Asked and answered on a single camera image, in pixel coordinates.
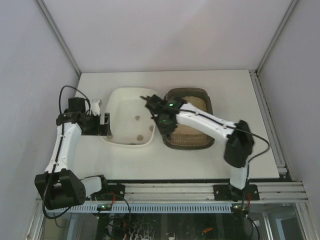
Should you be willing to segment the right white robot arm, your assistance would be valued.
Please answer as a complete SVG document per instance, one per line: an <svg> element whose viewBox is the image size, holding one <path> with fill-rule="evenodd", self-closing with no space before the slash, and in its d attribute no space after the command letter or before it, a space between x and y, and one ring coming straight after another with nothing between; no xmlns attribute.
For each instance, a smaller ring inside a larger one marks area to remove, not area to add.
<svg viewBox="0 0 320 240"><path fill-rule="evenodd" d="M200 110L186 100L174 97L164 100L157 95L141 96L162 136L170 136L178 125L194 128L224 145L223 159L230 165L229 194L233 200L245 194L248 184L248 157L255 144L249 125L223 120Z"/></svg>

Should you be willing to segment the black slotted litter scoop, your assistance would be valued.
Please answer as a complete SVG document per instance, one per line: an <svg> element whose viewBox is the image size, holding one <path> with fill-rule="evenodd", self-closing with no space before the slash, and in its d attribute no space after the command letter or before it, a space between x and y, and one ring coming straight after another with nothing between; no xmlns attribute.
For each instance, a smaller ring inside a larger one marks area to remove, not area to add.
<svg viewBox="0 0 320 240"><path fill-rule="evenodd" d="M153 96L140 96L140 98L144 101L146 101L147 105L154 104L156 102L155 98Z"/></svg>

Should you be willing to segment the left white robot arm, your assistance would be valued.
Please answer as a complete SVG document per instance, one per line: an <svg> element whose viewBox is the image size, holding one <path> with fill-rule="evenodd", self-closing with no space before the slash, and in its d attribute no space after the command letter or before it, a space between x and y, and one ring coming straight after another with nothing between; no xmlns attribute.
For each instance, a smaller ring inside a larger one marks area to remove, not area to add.
<svg viewBox="0 0 320 240"><path fill-rule="evenodd" d="M57 138L44 173L35 176L35 186L47 210L82 205L103 189L105 177L80 179L74 173L75 155L82 136L110 136L110 115L101 114L99 99L73 97L56 119Z"/></svg>

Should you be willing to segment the brown translucent litter box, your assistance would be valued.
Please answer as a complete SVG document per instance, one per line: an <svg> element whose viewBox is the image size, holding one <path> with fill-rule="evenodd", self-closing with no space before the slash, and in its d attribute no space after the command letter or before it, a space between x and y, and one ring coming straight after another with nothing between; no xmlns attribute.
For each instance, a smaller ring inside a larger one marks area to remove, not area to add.
<svg viewBox="0 0 320 240"><path fill-rule="evenodd" d="M213 108L208 93L202 88L180 87L172 88L165 95L165 100L179 97L194 105L196 108L212 114ZM203 132L178 124L173 133L162 137L163 143L174 150L203 150L211 147L215 140Z"/></svg>

